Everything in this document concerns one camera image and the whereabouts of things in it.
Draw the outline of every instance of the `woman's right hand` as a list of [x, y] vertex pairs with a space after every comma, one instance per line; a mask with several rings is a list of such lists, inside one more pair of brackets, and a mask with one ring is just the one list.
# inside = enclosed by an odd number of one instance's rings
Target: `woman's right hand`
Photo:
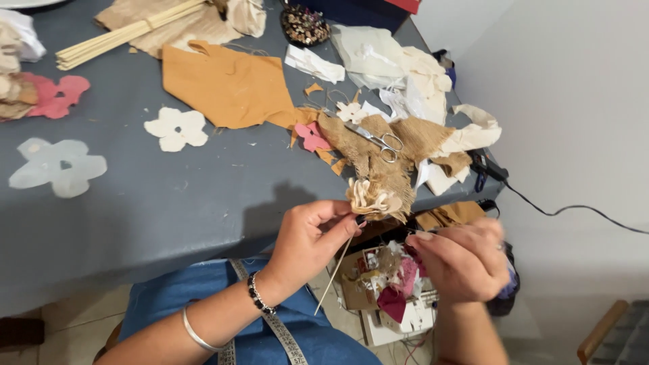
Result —
[[497, 220], [480, 218], [437, 234], [417, 232], [406, 243], [421, 255], [440, 298], [466, 303], [489, 301], [509, 283], [502, 239]]

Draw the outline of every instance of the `tape measure numbers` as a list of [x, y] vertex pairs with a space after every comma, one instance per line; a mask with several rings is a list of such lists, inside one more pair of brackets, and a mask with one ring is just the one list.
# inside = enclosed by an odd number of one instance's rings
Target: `tape measure numbers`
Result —
[[[241, 263], [240, 260], [228, 260], [230, 261], [234, 271], [237, 273], [239, 280], [247, 281], [248, 280], [248, 271]], [[286, 329], [286, 326], [282, 323], [278, 316], [272, 314], [262, 314], [262, 318], [273, 330], [277, 339], [280, 340], [284, 351], [291, 363], [291, 365], [308, 365], [304, 354], [300, 346], [297, 345], [297, 342], [291, 336], [291, 333]], [[218, 355], [219, 365], [236, 365], [236, 356], [234, 354], [234, 339], [231, 339], [228, 344], [225, 346], [225, 350], [219, 353]]]

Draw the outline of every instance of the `bowl of sequins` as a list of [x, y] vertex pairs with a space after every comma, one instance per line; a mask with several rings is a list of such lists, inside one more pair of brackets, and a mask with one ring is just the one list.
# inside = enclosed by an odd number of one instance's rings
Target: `bowl of sequins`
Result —
[[297, 47], [319, 45], [329, 39], [331, 33], [322, 12], [314, 12], [302, 5], [284, 4], [280, 23], [284, 36]]

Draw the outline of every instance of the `fabric flower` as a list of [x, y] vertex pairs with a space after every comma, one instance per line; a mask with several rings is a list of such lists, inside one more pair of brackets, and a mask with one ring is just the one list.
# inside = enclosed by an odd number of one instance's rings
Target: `fabric flower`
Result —
[[160, 149], [178, 152], [185, 144], [199, 147], [207, 142], [207, 134], [202, 131], [205, 117], [196, 110], [182, 113], [178, 109], [163, 107], [158, 119], [144, 122], [147, 132], [160, 138]]
[[394, 196], [393, 192], [383, 189], [374, 189], [367, 179], [349, 179], [349, 189], [345, 196], [352, 205], [352, 211], [357, 214], [379, 214], [387, 216], [401, 208], [401, 199]]
[[353, 124], [360, 124], [363, 118], [369, 116], [365, 110], [361, 109], [359, 103], [350, 103], [349, 105], [345, 105], [344, 103], [338, 102], [336, 106], [340, 109], [336, 115], [343, 121], [350, 120]]
[[63, 76], [58, 85], [55, 85], [51, 79], [31, 72], [23, 72], [22, 75], [26, 81], [33, 83], [38, 91], [38, 103], [27, 113], [29, 117], [63, 118], [70, 113], [68, 108], [79, 103], [81, 94], [90, 88], [90, 82], [81, 76]]
[[329, 142], [323, 138], [317, 122], [313, 122], [309, 125], [297, 123], [295, 125], [295, 132], [297, 132], [298, 136], [304, 138], [304, 148], [307, 151], [315, 152], [315, 149], [318, 147], [322, 149], [331, 149]]
[[9, 187], [27, 189], [52, 183], [58, 197], [75, 197], [90, 188], [88, 180], [106, 172], [104, 156], [88, 156], [88, 146], [75, 140], [56, 144], [29, 138], [18, 146], [27, 163], [9, 178]]

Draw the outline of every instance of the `scissors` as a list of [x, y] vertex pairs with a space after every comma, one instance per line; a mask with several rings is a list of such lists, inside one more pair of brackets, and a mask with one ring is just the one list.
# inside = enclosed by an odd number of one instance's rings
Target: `scissors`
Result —
[[[385, 162], [394, 162], [397, 160], [397, 152], [400, 152], [404, 148], [404, 143], [401, 142], [399, 137], [395, 136], [394, 134], [391, 133], [385, 133], [381, 138], [371, 134], [370, 132], [367, 131], [367, 129], [361, 127], [360, 125], [353, 124], [351, 121], [346, 121], [345, 126], [354, 131], [356, 134], [360, 135], [361, 137], [365, 138], [366, 140], [372, 142], [373, 144], [377, 145], [378, 147], [381, 148], [381, 158]], [[392, 139], [396, 140], [399, 143], [399, 147], [392, 147], [387, 142], [385, 141], [386, 137], [391, 137]]]

